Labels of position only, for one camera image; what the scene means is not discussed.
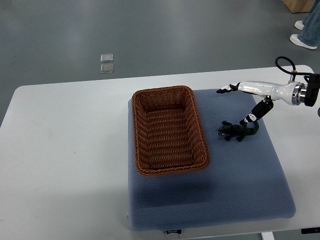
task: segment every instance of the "concrete floor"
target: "concrete floor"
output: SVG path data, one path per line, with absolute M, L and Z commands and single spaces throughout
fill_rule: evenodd
M 23 85 L 274 67 L 278 56 L 320 73 L 320 48 L 289 40 L 306 16 L 281 0 L 1 0 L 0 123 Z M 100 73 L 105 53 L 113 73 Z M 261 236 L 215 238 L 242 239 Z

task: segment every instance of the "basket rim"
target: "basket rim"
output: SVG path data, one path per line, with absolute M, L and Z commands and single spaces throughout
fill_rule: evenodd
M 196 129 L 199 132 L 200 140 L 202 141 L 201 147 L 199 147 L 199 151 L 202 153 L 202 161 L 197 164 L 185 165 L 185 166 L 177 166 L 177 167 L 168 167 L 168 168 L 160 168 L 160 169 L 145 169 L 142 167 L 140 161 L 140 151 L 138 147 L 138 120 L 137 120 L 137 101 L 140 95 L 145 92 L 152 91 L 153 93 L 163 93 L 166 90 L 171 90 L 174 88 L 180 88 L 190 93 L 191 103 L 194 106 L 194 111 L 192 111 L 192 117 L 196 118 Z M 199 116 L 199 110 L 197 106 L 197 101 L 194 95 L 193 90 L 185 85 L 175 85 L 175 86 L 165 86 L 158 88 L 148 88 L 141 89 L 136 91 L 132 96 L 132 124 L 133 124 L 133 145 L 134 145 L 134 158 L 135 158 L 135 168 L 137 172 L 143 176 L 162 176 L 169 174 L 178 174 L 178 173 L 187 173 L 187 172 L 195 172 L 205 169 L 210 164 L 210 155 L 208 150 L 208 145 L 206 142 L 205 134 L 203 131 L 201 119 Z

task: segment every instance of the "jeans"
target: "jeans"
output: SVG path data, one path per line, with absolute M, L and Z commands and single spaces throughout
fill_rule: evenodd
M 298 39 L 308 46 L 316 47 L 320 43 L 320 0 L 315 0 L 308 17 L 303 20 L 304 27 Z

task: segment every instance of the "cardboard box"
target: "cardboard box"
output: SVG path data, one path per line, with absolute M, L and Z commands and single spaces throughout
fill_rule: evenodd
M 291 13 L 308 13 L 310 12 L 315 0 L 282 0 Z

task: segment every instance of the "white table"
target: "white table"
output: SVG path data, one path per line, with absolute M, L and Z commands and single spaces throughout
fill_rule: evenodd
M 304 65 L 297 70 L 312 71 Z M 19 87 L 0 128 L 0 238 L 166 239 L 162 231 L 128 226 L 133 93 L 174 85 L 218 89 L 241 81 L 286 84 L 289 78 L 272 67 Z M 189 228 L 180 238 L 319 227 L 319 107 L 319 100 L 314 107 L 278 100 L 263 118 L 294 198 L 293 218 Z

